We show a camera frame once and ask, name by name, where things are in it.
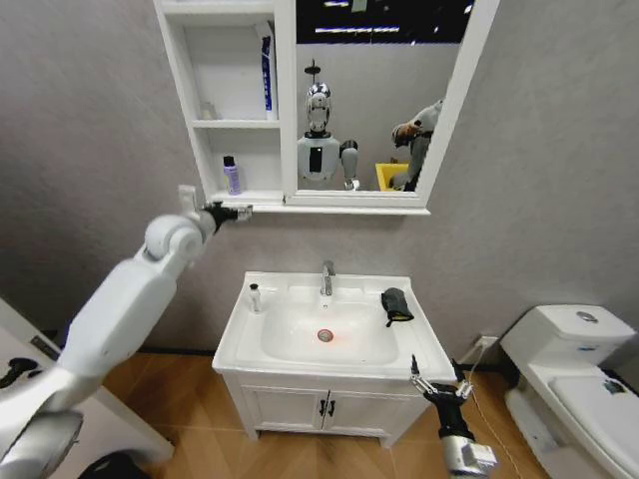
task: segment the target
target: cabinet door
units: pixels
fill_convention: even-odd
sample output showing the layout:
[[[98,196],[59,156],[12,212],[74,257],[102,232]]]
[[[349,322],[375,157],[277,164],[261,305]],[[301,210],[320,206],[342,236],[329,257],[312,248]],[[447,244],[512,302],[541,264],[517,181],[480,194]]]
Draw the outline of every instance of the cabinet door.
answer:
[[[256,429],[319,431],[328,391],[242,386]]]
[[[331,391],[323,430],[388,437],[403,433],[425,408],[423,399],[396,394]]]

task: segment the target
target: black knob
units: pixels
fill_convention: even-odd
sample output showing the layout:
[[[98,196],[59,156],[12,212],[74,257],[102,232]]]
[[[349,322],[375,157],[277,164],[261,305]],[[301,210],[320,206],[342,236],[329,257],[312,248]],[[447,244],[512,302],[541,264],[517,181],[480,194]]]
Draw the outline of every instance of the black knob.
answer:
[[[38,363],[27,357],[14,357],[9,361],[9,371],[0,378],[0,389],[9,387],[16,382],[23,372],[32,371],[38,367]]]

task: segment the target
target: faucet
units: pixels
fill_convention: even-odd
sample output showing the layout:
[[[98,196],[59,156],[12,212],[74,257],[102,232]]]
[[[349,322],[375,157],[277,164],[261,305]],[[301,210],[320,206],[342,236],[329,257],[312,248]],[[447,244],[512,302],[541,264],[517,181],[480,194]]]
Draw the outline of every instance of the faucet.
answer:
[[[319,291],[322,296],[332,296],[331,276],[335,276],[335,267],[332,261],[324,261],[321,267],[321,290]]]

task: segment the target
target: cable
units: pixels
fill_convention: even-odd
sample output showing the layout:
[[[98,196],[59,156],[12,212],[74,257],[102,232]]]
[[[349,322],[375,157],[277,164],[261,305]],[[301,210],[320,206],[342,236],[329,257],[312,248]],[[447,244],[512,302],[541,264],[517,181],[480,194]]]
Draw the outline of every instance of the cable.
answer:
[[[485,346],[485,344],[481,344],[481,352],[479,353],[479,357],[477,358],[477,360],[475,361],[473,366],[470,368],[470,373],[468,374],[468,382],[470,382],[470,379],[472,378],[472,373],[475,371],[475,367],[477,367],[477,364],[479,364],[479,361],[481,361],[481,358],[483,357],[483,353],[484,352],[486,352],[486,346]],[[477,396],[475,395],[475,388],[474,387],[472,388],[472,400],[474,401],[475,406],[477,406],[477,411],[479,411],[479,416],[481,416],[481,419],[483,419],[483,422],[486,424],[486,426],[488,426],[488,430],[490,430],[490,433],[497,440],[497,443],[503,449],[503,452],[506,453],[506,457],[510,461],[510,464],[512,464],[512,467],[515,470],[515,474],[517,475],[517,477],[519,479],[523,479],[523,476],[521,475],[521,472],[519,471],[519,468],[517,467],[517,464],[515,464],[515,460],[513,459],[512,455],[510,454],[510,451],[508,450],[506,445],[503,443],[501,438],[497,435],[497,433],[495,432],[493,427],[490,425],[490,423],[488,422],[488,419],[486,419],[486,415],[483,413],[483,410],[481,409],[481,406],[479,405],[479,401],[477,400]]]

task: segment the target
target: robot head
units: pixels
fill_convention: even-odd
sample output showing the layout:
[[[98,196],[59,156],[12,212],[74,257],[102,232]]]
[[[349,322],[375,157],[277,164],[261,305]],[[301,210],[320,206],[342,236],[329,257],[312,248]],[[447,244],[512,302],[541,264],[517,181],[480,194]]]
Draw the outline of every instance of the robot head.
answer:
[[[307,117],[312,132],[323,133],[330,117],[330,88],[326,83],[313,83],[307,93]]]

